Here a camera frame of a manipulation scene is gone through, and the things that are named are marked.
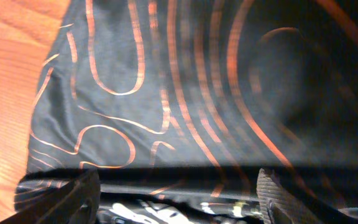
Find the black printed cycling jersey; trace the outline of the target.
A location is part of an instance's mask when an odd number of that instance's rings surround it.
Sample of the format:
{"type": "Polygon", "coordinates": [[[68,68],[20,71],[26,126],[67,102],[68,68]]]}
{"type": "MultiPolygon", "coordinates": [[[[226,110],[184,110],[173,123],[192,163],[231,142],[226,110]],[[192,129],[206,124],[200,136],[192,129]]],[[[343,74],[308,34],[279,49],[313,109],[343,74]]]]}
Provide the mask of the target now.
{"type": "Polygon", "coordinates": [[[85,169],[99,223],[260,223],[261,169],[358,208],[358,1],[72,1],[21,211],[85,169]]]}

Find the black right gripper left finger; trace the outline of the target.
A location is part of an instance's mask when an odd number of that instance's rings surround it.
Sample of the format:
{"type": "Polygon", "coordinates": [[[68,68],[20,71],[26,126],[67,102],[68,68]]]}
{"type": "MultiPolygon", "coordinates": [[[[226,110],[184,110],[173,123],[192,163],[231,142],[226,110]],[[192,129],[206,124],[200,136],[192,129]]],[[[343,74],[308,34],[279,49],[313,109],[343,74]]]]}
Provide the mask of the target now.
{"type": "Polygon", "coordinates": [[[95,224],[101,184],[96,170],[87,170],[57,189],[19,202],[19,211],[0,224],[95,224]]]}

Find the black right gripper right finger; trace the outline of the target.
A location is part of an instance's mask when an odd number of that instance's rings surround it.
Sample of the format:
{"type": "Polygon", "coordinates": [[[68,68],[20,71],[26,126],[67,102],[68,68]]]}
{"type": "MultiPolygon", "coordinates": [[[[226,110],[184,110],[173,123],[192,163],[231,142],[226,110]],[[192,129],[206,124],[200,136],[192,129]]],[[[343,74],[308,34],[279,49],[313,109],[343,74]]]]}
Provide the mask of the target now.
{"type": "Polygon", "coordinates": [[[259,170],[257,196],[264,223],[349,223],[350,217],[309,196],[302,190],[289,192],[276,173],[259,170]]]}

